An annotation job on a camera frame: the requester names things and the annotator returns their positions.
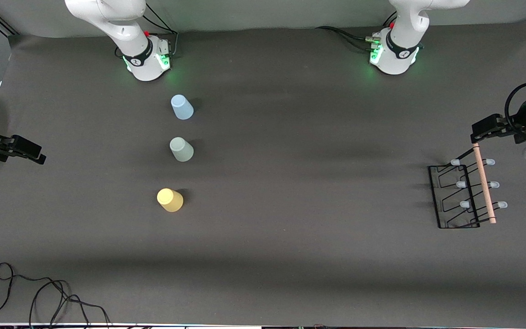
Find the wooden dowel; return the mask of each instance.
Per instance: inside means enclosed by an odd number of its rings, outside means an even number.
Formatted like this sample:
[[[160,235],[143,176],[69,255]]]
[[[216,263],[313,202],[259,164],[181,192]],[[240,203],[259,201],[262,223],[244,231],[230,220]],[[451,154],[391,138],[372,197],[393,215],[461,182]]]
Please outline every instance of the wooden dowel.
[[[480,155],[480,145],[478,145],[478,143],[475,143],[473,145],[473,149],[474,156],[476,157],[476,165],[478,166],[478,172],[480,173],[480,183],[482,183],[482,194],[484,195],[486,210],[488,210],[488,217],[490,219],[490,223],[496,223],[496,217],[494,216],[494,208],[492,206],[492,199],[490,198],[490,190],[488,189],[488,180],[486,179],[484,163],[482,162],[482,156]]]

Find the gray table surface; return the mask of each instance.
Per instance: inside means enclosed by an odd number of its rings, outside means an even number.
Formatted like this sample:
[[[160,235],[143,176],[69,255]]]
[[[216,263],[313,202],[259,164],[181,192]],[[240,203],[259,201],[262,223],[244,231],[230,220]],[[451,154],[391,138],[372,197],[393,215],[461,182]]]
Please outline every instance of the gray table surface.
[[[423,41],[387,76],[329,31],[184,33],[172,71],[142,83],[107,37],[12,39],[0,131],[48,160],[0,163],[0,262],[69,281],[115,322],[526,327],[524,146],[482,143],[509,202],[497,225],[437,229],[426,175],[526,82],[526,21]],[[0,321],[27,321],[38,286],[18,281]],[[56,303],[42,294],[36,319]]]

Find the green led light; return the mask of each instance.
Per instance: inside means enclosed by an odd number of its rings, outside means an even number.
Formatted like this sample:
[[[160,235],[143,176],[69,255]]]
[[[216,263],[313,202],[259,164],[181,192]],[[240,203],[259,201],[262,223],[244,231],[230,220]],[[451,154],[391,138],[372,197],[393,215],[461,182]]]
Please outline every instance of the green led light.
[[[415,50],[415,55],[413,55],[413,59],[411,60],[411,64],[415,63],[415,59],[417,58],[417,53],[419,52],[419,47]]]
[[[125,59],[125,56],[123,56],[123,61],[125,62],[125,65],[127,65],[127,71],[131,72],[131,67],[129,67],[129,63]]]
[[[378,64],[380,55],[383,53],[383,46],[379,45],[379,47],[375,50],[373,50],[373,54],[371,56],[371,63]]]
[[[166,55],[155,54],[155,58],[164,71],[169,69],[169,58]]]

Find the light blue cup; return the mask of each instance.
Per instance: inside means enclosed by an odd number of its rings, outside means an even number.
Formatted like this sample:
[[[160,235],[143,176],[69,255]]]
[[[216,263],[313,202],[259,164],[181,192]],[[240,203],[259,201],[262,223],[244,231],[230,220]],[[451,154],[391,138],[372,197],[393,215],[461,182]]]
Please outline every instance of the light blue cup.
[[[180,120],[190,119],[192,114],[194,114],[194,107],[183,95],[173,96],[171,103],[174,108],[174,114]]]

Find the plastic cup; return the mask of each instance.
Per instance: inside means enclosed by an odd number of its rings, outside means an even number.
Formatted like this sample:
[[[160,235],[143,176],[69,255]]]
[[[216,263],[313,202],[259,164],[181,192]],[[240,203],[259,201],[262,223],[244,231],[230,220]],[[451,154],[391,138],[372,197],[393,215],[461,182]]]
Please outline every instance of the plastic cup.
[[[184,95],[176,95],[171,100],[172,107],[174,108],[174,114],[180,120],[190,119],[194,114],[194,107],[188,102]]]
[[[169,142],[169,149],[172,150],[176,160],[186,162],[194,155],[194,148],[184,138],[175,137]]]
[[[162,189],[157,194],[159,204],[169,212],[175,212],[182,208],[184,198],[182,194],[170,189]]]

